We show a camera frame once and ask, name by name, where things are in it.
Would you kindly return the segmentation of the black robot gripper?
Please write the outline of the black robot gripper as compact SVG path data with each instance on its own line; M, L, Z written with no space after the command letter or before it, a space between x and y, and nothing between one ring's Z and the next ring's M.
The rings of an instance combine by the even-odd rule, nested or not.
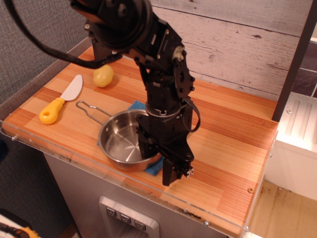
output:
M162 184L170 186L182 176L189 177L194 155L187 143L192 126L192 109L181 109L170 119L153 115L136 115L137 134L141 157L158 160L163 155Z

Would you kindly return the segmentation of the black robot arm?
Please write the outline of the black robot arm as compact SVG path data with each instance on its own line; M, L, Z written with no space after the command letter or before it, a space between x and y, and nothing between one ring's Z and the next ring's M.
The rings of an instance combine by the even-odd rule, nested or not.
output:
M161 154L162 183L169 186L193 173L194 155L187 136L199 110L190 98L194 78L186 63L181 37L159 19L148 0L73 0L71 7L86 18L86 30L101 47L133 59L147 92L146 115L136 117L141 156Z

